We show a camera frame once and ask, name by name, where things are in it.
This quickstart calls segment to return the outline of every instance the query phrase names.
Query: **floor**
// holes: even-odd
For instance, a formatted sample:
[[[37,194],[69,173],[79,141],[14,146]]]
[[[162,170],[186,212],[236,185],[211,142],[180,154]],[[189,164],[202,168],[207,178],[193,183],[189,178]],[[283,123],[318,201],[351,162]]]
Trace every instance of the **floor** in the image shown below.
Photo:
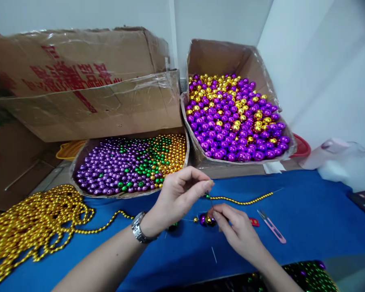
[[[35,188],[33,193],[68,184],[70,165],[70,161],[63,161]],[[365,255],[319,260],[324,261],[328,274],[341,292],[365,292]]]

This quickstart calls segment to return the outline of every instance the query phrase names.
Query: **hand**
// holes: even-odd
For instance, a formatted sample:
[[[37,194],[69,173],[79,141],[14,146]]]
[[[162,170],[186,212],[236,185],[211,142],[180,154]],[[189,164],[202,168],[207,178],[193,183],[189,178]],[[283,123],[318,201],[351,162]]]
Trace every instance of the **hand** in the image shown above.
[[[213,209],[209,210],[208,215],[215,218],[219,230],[223,231],[232,248],[247,261],[257,265],[267,251],[247,214],[227,204],[221,204],[215,205]]]
[[[214,182],[205,173],[192,166],[168,174],[157,202],[140,224],[143,234],[156,236],[180,221],[213,185]]]

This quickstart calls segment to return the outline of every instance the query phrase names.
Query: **blue table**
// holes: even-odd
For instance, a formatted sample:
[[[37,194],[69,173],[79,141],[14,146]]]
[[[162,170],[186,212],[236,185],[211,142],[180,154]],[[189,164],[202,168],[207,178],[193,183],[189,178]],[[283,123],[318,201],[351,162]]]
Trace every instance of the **blue table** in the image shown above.
[[[256,204],[233,206],[259,219],[261,226],[256,231],[280,264],[365,253],[365,213],[346,197],[351,188],[322,180],[316,171],[216,180],[211,195],[248,201],[282,187],[285,189]],[[96,215],[84,229],[105,225],[118,209],[131,215],[149,210],[157,197],[158,193],[130,200],[86,198],[87,205],[96,209]],[[185,218],[192,220],[210,207],[208,200],[200,199]],[[287,244],[276,239],[259,217],[258,208],[271,218]],[[81,259],[129,224],[129,220],[118,217],[101,233],[75,234],[63,250],[40,262],[23,263],[0,284],[0,291],[51,291]],[[119,291],[152,291],[254,270],[234,252],[217,228],[181,221],[174,234],[163,233],[149,245]]]

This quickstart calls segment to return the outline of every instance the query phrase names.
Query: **wristwatch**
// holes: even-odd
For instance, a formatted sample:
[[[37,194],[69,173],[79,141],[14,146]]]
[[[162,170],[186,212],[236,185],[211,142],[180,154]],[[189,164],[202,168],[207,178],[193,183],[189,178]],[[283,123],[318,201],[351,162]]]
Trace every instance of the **wristwatch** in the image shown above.
[[[146,214],[145,212],[141,212],[134,218],[133,222],[131,223],[131,229],[134,233],[135,238],[137,240],[139,240],[140,243],[148,244],[148,243],[156,240],[158,238],[159,234],[154,237],[147,237],[146,235],[144,235],[142,233],[141,227],[139,226],[139,224],[141,223],[145,214]]]

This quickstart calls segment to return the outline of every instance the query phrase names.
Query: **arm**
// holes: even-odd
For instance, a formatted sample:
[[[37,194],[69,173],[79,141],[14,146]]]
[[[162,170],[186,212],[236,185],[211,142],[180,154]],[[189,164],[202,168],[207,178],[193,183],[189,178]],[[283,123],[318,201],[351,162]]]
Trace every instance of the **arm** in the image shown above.
[[[153,237],[181,220],[213,185],[193,167],[167,175],[157,202],[142,219],[142,233]],[[146,247],[128,226],[84,258],[53,291],[116,291]]]
[[[303,291],[261,243],[245,212],[221,204],[215,205],[208,213],[215,218],[232,248],[263,274],[274,291]]]

